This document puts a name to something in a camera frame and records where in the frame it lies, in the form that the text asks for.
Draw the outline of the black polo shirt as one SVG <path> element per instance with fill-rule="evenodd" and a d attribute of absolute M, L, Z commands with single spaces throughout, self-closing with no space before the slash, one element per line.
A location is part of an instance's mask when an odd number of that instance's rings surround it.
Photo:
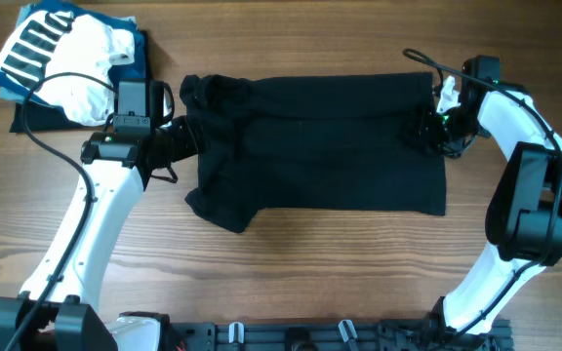
<path fill-rule="evenodd" d="M 244 231 L 263 209 L 446 212 L 440 157 L 403 133 L 433 106 L 428 72 L 189 75 L 180 97 L 202 143 L 186 196 L 201 218 Z"/>

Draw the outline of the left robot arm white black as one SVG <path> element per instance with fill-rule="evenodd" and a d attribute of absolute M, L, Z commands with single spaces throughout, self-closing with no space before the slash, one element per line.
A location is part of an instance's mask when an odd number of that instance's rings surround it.
<path fill-rule="evenodd" d="M 77 164 L 81 175 L 60 228 L 16 297 L 0 297 L 0 350 L 172 350 L 166 314 L 98 315 L 107 263 L 129 213 L 156 169 L 206 147 L 191 117 L 168 128 L 95 133 Z"/>

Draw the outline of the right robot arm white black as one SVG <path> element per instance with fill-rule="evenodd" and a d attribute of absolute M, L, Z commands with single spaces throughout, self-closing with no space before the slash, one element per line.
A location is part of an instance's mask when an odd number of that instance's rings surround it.
<path fill-rule="evenodd" d="M 406 139 L 428 155 L 459 158 L 478 138 L 492 138 L 507 160 L 486 214 L 487 243 L 421 332 L 425 343 L 478 343 L 509 300 L 562 258 L 562 137 L 524 87 L 502 80 L 498 58 L 476 56 L 456 70 L 413 49 L 403 54 L 440 79 L 437 106 Z"/>

